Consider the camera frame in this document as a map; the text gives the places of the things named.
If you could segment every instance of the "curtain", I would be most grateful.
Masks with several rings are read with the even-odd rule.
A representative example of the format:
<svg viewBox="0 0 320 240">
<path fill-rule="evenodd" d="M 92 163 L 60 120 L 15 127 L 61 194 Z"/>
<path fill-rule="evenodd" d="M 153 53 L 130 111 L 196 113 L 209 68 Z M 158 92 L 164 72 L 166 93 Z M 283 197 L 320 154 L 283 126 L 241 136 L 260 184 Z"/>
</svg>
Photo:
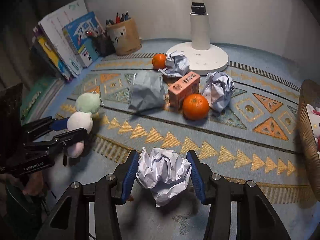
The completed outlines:
<svg viewBox="0 0 320 240">
<path fill-rule="evenodd" d="M 50 13 L 48 0 L 20 0 L 5 19 L 0 40 L 0 90 L 23 83 L 26 94 L 46 69 L 30 60 L 33 28 Z"/>
</svg>

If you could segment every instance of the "white lamp base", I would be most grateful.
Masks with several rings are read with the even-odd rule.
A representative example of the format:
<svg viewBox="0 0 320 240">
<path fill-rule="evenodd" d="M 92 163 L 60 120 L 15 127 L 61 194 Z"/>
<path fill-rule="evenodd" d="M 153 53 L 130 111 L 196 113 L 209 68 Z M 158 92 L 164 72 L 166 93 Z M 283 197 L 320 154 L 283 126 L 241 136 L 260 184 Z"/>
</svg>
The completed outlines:
<svg viewBox="0 0 320 240">
<path fill-rule="evenodd" d="M 210 44 L 207 50 L 197 50 L 191 47 L 191 42 L 177 44 L 167 52 L 183 51 L 190 62 L 189 70 L 199 75 L 222 71 L 228 66 L 228 55 L 223 49 Z"/>
</svg>

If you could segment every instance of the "white plush toy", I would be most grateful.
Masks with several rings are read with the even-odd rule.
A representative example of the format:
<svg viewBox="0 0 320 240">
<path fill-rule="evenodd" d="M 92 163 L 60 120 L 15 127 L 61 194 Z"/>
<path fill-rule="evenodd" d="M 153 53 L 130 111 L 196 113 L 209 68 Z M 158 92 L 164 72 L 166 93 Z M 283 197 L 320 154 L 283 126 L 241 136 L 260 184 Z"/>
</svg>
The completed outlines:
<svg viewBox="0 0 320 240">
<path fill-rule="evenodd" d="M 85 128 L 89 134 L 93 121 L 91 118 L 91 113 L 75 112 L 73 113 L 67 122 L 68 131 L 73 131 L 79 128 Z M 84 149 L 84 141 L 77 142 L 74 145 L 68 147 L 68 156 L 71 158 L 79 157 Z"/>
</svg>

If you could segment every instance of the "white book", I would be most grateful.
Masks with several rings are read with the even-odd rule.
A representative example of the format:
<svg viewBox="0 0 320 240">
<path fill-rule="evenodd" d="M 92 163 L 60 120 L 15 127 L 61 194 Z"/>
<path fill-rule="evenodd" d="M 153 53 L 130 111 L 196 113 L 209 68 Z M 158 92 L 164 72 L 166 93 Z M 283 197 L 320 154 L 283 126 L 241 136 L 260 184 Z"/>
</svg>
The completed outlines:
<svg viewBox="0 0 320 240">
<path fill-rule="evenodd" d="M 48 14 L 38 22 L 60 59 L 74 76 L 81 73 L 84 65 L 78 60 L 79 55 L 76 55 L 70 48 L 62 28 L 87 13 L 84 0 L 76 0 Z"/>
</svg>

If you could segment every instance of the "mandarin orange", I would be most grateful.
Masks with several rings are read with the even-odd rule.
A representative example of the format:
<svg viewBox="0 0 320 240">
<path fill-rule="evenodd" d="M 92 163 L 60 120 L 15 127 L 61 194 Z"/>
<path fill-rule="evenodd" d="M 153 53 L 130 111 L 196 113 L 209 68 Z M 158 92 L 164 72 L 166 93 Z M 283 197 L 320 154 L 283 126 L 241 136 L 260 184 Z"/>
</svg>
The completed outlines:
<svg viewBox="0 0 320 240">
<path fill-rule="evenodd" d="M 207 116 L 210 106 L 204 96 L 200 94 L 188 95 L 182 104 L 183 114 L 190 120 L 199 120 Z"/>
<path fill-rule="evenodd" d="M 164 69 L 165 68 L 165 54 L 158 53 L 152 58 L 153 69 Z"/>
</svg>

